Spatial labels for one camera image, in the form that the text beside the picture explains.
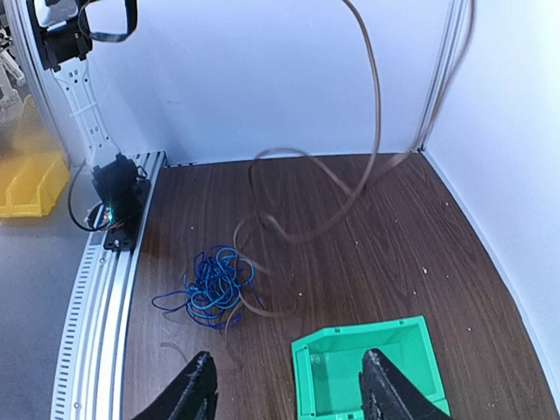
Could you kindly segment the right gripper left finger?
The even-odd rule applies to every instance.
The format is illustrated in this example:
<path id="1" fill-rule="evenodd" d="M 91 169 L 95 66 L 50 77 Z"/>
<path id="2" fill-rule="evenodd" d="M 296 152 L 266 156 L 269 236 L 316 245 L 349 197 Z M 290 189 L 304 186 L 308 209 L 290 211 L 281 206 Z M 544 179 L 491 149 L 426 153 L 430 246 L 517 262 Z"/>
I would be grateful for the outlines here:
<path id="1" fill-rule="evenodd" d="M 198 352 L 134 419 L 215 419 L 217 370 L 207 351 Z"/>

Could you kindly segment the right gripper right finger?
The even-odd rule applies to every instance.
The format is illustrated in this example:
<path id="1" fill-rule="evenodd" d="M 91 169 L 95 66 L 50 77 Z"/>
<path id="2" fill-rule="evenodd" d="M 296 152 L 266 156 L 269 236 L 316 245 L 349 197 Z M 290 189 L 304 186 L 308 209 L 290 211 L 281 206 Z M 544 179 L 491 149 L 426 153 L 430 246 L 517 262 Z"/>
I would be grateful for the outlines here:
<path id="1" fill-rule="evenodd" d="M 450 419 L 430 402 L 385 354 L 367 350 L 359 373 L 365 419 Z"/>

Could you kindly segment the green bin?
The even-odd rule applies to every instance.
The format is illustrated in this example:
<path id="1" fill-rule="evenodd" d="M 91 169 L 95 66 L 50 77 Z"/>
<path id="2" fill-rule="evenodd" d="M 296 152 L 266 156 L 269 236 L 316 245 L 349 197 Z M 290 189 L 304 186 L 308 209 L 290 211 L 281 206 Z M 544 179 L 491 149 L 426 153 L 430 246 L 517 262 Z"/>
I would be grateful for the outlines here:
<path id="1" fill-rule="evenodd" d="M 324 328 L 291 345 L 299 419 L 448 419 L 424 317 Z"/>

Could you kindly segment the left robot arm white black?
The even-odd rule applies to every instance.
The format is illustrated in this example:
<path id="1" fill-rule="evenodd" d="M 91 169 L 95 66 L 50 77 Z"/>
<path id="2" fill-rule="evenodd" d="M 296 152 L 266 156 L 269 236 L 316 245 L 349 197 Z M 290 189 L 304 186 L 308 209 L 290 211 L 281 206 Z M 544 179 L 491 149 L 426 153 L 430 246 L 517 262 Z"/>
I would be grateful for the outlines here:
<path id="1" fill-rule="evenodd" d="M 137 167 L 109 134 L 93 90 L 88 54 L 95 41 L 127 40 L 137 28 L 138 7 L 136 1 L 126 1 L 126 31 L 107 33 L 90 28 L 89 5 L 89 1 L 29 1 L 27 10 L 41 65 L 56 80 L 77 124 L 94 189 L 104 204 L 124 207 L 138 201 Z"/>

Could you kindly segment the yellow bin front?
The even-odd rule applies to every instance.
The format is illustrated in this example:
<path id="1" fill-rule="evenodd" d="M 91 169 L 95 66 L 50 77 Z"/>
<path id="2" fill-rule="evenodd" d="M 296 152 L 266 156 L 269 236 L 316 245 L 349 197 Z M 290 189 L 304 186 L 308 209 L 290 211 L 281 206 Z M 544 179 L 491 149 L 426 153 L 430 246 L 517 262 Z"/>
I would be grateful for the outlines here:
<path id="1" fill-rule="evenodd" d="M 70 179 L 62 151 L 1 162 L 1 218 L 45 217 Z"/>

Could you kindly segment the front aluminium rail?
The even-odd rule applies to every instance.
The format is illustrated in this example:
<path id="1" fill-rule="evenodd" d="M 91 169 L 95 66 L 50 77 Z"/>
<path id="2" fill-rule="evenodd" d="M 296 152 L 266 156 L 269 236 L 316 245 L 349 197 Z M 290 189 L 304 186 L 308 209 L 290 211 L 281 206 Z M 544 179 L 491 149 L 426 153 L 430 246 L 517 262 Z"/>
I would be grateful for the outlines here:
<path id="1" fill-rule="evenodd" d="M 122 416 L 126 336 L 142 244 L 104 247 L 89 234 L 73 284 L 52 389 L 52 419 Z"/>

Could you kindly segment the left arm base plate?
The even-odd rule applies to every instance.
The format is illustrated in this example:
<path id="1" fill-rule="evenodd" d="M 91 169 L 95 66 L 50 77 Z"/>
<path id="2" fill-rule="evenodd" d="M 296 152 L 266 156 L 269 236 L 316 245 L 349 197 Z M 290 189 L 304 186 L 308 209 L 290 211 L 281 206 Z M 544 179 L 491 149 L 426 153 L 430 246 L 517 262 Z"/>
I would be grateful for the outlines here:
<path id="1" fill-rule="evenodd" d="M 137 244 L 140 225 L 148 208 L 151 181 L 147 171 L 132 159 L 118 153 L 115 160 L 92 171 L 92 183 L 101 202 L 98 221 L 89 219 L 87 224 L 78 221 L 72 208 L 72 181 L 66 198 L 66 208 L 73 224 L 88 233 L 105 232 L 103 247 L 110 251 L 132 251 Z"/>

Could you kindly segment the left aluminium frame post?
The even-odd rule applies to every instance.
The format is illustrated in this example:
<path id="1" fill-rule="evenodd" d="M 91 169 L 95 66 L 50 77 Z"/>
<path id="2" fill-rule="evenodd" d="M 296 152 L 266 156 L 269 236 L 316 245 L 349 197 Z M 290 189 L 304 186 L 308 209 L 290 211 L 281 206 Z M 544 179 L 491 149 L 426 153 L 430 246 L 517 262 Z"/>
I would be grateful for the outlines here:
<path id="1" fill-rule="evenodd" d="M 473 38 L 475 1 L 450 1 L 436 65 L 412 144 L 413 151 L 423 151 L 443 107 L 453 79 L 462 65 Z"/>

